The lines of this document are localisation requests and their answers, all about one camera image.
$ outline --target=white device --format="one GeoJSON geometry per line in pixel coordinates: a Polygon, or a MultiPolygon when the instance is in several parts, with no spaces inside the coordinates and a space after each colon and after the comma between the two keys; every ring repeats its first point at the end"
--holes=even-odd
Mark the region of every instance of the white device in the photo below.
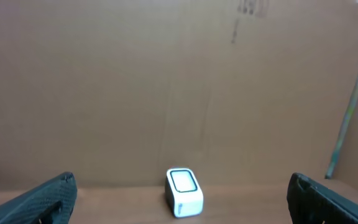
{"type": "Polygon", "coordinates": [[[203,211],[203,192],[193,171],[188,168],[172,168],[167,171],[165,196],[177,218],[199,215],[203,211]]]}

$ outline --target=white cube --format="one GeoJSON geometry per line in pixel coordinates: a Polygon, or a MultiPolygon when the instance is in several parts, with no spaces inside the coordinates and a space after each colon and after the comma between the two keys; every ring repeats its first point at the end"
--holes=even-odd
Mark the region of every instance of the white cube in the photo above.
{"type": "Polygon", "coordinates": [[[190,169],[172,168],[167,171],[165,196],[177,218],[199,215],[203,211],[203,192],[190,169]]]}

